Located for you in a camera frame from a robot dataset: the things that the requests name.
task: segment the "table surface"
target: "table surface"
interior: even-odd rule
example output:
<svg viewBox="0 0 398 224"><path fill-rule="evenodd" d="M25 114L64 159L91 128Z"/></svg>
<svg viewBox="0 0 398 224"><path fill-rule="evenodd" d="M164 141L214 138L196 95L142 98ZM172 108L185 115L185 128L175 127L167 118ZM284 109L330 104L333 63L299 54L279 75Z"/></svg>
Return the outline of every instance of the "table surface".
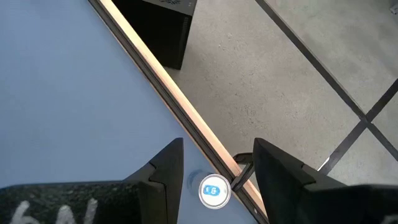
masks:
<svg viewBox="0 0 398 224"><path fill-rule="evenodd" d="M86 0L0 7L0 187L121 180L184 138L179 223L255 223L235 197L210 210L187 189L215 172Z"/></svg>

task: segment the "black floor strip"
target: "black floor strip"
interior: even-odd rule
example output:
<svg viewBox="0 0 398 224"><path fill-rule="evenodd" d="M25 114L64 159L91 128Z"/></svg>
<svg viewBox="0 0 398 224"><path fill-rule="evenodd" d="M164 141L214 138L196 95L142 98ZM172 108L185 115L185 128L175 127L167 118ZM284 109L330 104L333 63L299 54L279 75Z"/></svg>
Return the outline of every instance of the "black floor strip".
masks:
<svg viewBox="0 0 398 224"><path fill-rule="evenodd" d="M374 125L369 123L368 129L374 137L390 152L390 154L398 161L398 150L388 141L388 139L381 133L381 131Z"/></svg>
<svg viewBox="0 0 398 224"><path fill-rule="evenodd" d="M390 88L383 94L380 100L372 107L372 109L366 114L366 119L372 122L374 118L383 110L383 108L390 102L392 97L398 91L398 79L390 86Z"/></svg>
<svg viewBox="0 0 398 224"><path fill-rule="evenodd" d="M308 49L302 40L296 35L293 30L283 21L283 19L275 12L275 10L266 2L266 0L256 0L258 5L268 14L268 16L278 25L282 32L290 39L290 41L301 51L305 58L312 64L312 66L321 74L321 76L329 83L329 85L336 91L340 98L354 111L360 118L364 119L365 114L354 102L354 100L341 87L336 79L331 75L327 68L319 59Z"/></svg>
<svg viewBox="0 0 398 224"><path fill-rule="evenodd" d="M367 122L360 121L355 128L347 135L347 137L340 143L339 146L333 151L329 157L329 161L323 165L319 170L322 174L327 175L332 168L337 164L337 162L343 157L343 155L348 151L348 149L354 144L355 140L359 138L362 132L366 129Z"/></svg>

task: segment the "black box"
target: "black box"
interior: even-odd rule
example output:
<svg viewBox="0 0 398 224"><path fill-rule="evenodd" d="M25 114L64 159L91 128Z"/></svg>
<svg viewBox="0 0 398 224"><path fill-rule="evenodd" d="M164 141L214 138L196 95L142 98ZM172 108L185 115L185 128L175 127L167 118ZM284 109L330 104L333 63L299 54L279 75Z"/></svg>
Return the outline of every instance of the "black box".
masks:
<svg viewBox="0 0 398 224"><path fill-rule="evenodd" d="M112 0L158 61L181 69L197 0Z"/></svg>

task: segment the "concrete floor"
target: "concrete floor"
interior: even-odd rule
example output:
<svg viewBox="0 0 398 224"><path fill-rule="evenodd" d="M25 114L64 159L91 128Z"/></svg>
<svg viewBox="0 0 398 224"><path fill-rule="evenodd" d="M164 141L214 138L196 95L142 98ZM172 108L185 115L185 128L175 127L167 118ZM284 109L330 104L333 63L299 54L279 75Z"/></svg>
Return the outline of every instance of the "concrete floor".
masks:
<svg viewBox="0 0 398 224"><path fill-rule="evenodd" d="M269 3L365 113L397 78L398 16L387 1ZM317 169L359 122L254 0L198 0L183 67L167 71L231 155L261 137ZM397 97L375 119L391 139ZM397 169L366 130L330 175L398 184Z"/></svg>

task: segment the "blue logo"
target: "blue logo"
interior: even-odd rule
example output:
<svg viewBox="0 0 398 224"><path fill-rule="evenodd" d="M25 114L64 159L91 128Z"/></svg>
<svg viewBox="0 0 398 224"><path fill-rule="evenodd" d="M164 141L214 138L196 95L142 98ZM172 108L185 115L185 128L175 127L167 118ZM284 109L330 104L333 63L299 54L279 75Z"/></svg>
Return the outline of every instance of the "blue logo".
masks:
<svg viewBox="0 0 398 224"><path fill-rule="evenodd" d="M205 188L203 189L203 193L205 195L218 196L220 194L220 188L218 188L217 186L213 186L213 185L205 185Z"/></svg>

